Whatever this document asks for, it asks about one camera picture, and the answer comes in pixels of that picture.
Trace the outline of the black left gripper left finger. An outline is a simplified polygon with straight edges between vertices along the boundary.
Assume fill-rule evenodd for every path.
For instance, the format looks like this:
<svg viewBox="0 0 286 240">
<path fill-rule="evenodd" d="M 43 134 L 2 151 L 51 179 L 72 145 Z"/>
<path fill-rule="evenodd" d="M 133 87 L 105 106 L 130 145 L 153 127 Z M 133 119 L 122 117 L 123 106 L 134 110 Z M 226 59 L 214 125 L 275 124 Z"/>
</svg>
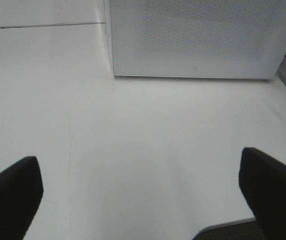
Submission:
<svg viewBox="0 0 286 240">
<path fill-rule="evenodd" d="M 0 172 L 0 240 L 22 240 L 44 193 L 38 159 L 27 156 Z"/>
</svg>

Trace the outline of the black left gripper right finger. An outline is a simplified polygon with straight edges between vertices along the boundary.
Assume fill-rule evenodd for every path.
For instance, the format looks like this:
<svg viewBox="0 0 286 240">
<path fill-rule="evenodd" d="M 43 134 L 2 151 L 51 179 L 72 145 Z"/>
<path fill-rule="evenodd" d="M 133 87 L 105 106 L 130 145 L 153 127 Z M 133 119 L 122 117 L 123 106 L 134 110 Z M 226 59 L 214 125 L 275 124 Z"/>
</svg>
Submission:
<svg viewBox="0 0 286 240">
<path fill-rule="evenodd" d="M 269 240 L 286 240 L 286 165 L 254 147 L 241 153 L 240 190 Z"/>
</svg>

